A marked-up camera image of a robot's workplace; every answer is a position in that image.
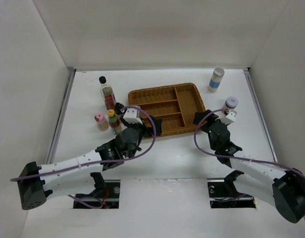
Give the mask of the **small black-capped dark bottle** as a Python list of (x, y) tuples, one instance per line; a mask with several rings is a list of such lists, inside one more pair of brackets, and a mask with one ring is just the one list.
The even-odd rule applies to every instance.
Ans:
[(123, 104), (121, 104), (119, 102), (115, 103), (114, 112), (118, 118), (120, 118), (123, 115), (123, 111), (122, 111), (123, 107), (124, 107)]

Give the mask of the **white blue-band salt canister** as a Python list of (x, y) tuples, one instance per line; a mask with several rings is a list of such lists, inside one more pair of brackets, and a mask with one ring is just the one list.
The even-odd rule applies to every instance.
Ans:
[(210, 82), (209, 82), (209, 85), (207, 87), (209, 92), (214, 93), (217, 91), (217, 89), (223, 79), (224, 74), (225, 74), (224, 69), (222, 69), (220, 67), (217, 67), (214, 69)]

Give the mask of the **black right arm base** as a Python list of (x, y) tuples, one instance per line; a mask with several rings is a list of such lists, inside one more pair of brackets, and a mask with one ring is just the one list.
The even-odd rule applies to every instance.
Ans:
[(234, 185), (241, 175), (242, 172), (233, 171), (224, 178), (212, 178), (207, 181), (212, 209), (256, 208), (254, 197), (239, 193)]

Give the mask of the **grey-lid brown spice jar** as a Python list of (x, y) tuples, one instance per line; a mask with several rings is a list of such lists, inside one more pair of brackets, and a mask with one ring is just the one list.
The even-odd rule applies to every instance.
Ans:
[(234, 110), (237, 105), (238, 105), (239, 101), (236, 97), (233, 97), (233, 96), (229, 96), (223, 106), (222, 106), (222, 109), (226, 110), (226, 111), (230, 111), (230, 110)]

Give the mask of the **tall black-capped sauce bottle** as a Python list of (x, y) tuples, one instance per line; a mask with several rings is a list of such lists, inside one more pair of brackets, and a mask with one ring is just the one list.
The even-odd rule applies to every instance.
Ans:
[(113, 109), (116, 104), (116, 98), (112, 87), (107, 84), (107, 80), (104, 76), (99, 77), (99, 82), (101, 84), (100, 92), (104, 99), (107, 110)]

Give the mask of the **yellow-capped red sauce bottle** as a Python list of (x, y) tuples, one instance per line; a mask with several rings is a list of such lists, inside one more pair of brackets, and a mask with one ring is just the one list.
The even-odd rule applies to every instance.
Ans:
[(109, 109), (107, 112), (108, 115), (108, 122), (114, 134), (121, 134), (122, 133), (122, 126), (120, 124), (120, 120), (115, 114), (113, 109)]

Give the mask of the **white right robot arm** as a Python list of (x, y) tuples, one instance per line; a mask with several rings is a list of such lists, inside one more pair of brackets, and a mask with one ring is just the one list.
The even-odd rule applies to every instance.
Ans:
[(224, 179), (224, 192), (229, 196), (238, 193), (251, 195), (275, 207), (291, 223), (305, 216), (305, 175), (297, 169), (279, 163), (246, 157), (243, 149), (230, 139), (228, 125), (237, 114), (231, 110), (196, 112), (193, 123), (197, 130), (208, 135), (211, 156), (233, 169)]

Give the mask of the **pink-capped spice jar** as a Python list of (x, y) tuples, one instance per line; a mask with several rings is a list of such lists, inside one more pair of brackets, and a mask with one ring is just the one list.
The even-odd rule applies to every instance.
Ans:
[(105, 131), (109, 128), (108, 121), (106, 120), (105, 115), (103, 113), (95, 114), (94, 119), (100, 131)]

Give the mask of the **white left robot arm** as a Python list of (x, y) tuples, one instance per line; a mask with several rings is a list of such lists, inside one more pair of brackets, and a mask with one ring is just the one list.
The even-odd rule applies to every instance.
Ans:
[(69, 196), (91, 208), (106, 206), (109, 190), (102, 172), (137, 158), (142, 139), (161, 135), (162, 119), (151, 117), (151, 125), (143, 119), (137, 123), (122, 120), (126, 129), (114, 139), (81, 156), (48, 165), (28, 163), (17, 183), (21, 208), (31, 210), (58, 196)]

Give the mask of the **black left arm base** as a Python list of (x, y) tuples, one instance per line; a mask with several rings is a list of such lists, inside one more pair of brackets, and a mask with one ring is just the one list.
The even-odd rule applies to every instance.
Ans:
[(94, 188), (88, 194), (78, 193), (74, 197), (73, 209), (118, 209), (120, 203), (120, 180), (104, 180), (100, 173), (92, 173)]

